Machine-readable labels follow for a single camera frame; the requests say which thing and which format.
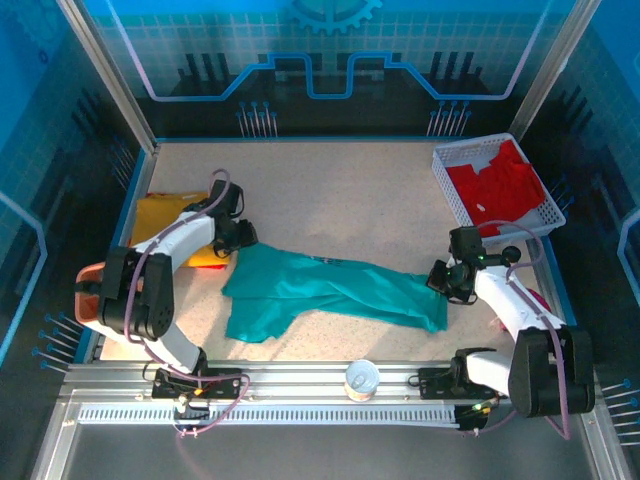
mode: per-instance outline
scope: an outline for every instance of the metal pole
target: metal pole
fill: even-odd
[[[578,41],[582,38],[582,34],[586,30],[591,17],[596,12],[601,0],[577,0],[573,9],[567,16],[567,19],[558,33],[547,58],[545,58],[536,78],[533,80],[531,87],[524,100],[520,104],[520,108],[509,127],[511,133],[516,140],[522,140],[527,129],[533,122],[540,107],[551,91],[551,87],[556,82],[558,76],[562,73],[567,65],[569,56],[576,48]]]
[[[104,42],[97,35],[91,17],[83,5],[74,0],[56,0],[58,6],[69,21],[82,47],[87,52],[91,63],[100,75],[107,90],[113,97],[122,116],[129,124],[142,149],[151,155],[155,149],[156,139],[151,127],[140,110],[131,90],[124,81],[116,63],[111,58]]]

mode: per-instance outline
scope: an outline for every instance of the clothing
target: clothing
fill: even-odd
[[[150,193],[136,204],[136,221],[131,234],[131,245],[144,242],[176,221],[182,210],[192,203],[208,197],[205,192],[161,194]],[[220,258],[206,245],[195,252],[183,267],[226,268],[229,257]]]
[[[447,300],[426,275],[364,262],[328,260],[264,244],[243,248],[223,295],[233,299],[227,337],[280,337],[309,310],[374,318],[435,333],[447,328]]]
[[[511,140],[500,146],[491,165],[478,174],[471,165],[449,167],[447,172],[474,225],[490,220],[516,221],[545,200],[533,166],[524,162]],[[500,234],[498,226],[480,229],[483,237]]]

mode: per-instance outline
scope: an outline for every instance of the work surface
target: work surface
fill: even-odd
[[[431,172],[428,142],[283,142],[163,144],[150,192],[205,191],[209,175],[226,168],[245,192],[244,217],[260,241],[309,255],[353,259],[411,273],[428,273],[447,258],[457,223]],[[527,258],[524,244],[523,259]],[[231,301],[220,288],[226,271],[179,269],[175,318],[210,359],[371,360],[448,359],[461,347],[512,348],[479,301],[449,306],[445,332],[371,319],[308,312],[279,339],[247,344],[225,337]],[[537,289],[531,270],[518,271]],[[103,360],[145,359],[107,340]]]

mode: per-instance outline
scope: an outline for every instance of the orange object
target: orange object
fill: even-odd
[[[89,265],[80,270],[76,275],[76,283],[79,282],[102,282],[102,271],[104,270],[104,262]],[[100,296],[88,293],[75,293],[75,314],[76,320],[86,325],[90,322],[98,321],[98,304]]]
[[[205,192],[178,194],[150,193],[136,204],[136,221],[133,225],[130,245],[136,245],[160,233],[171,225],[184,208],[208,197]],[[182,265],[183,267],[207,267],[224,269],[230,258],[218,257],[211,245],[202,247]]]

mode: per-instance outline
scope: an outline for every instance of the glass panel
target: glass panel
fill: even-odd
[[[632,226],[630,215],[640,205],[639,20],[638,2],[602,2],[522,142],[567,216],[551,241],[577,321],[591,332],[601,383],[629,377],[634,388],[640,225]]]
[[[0,59],[0,341],[21,318],[2,352],[11,448],[0,477],[28,478],[63,377],[54,368],[77,345],[45,315],[73,316],[75,275],[106,254],[138,145],[55,1],[0,0]],[[45,248],[24,221],[32,217]]]
[[[573,2],[85,0],[158,136],[508,129]]]

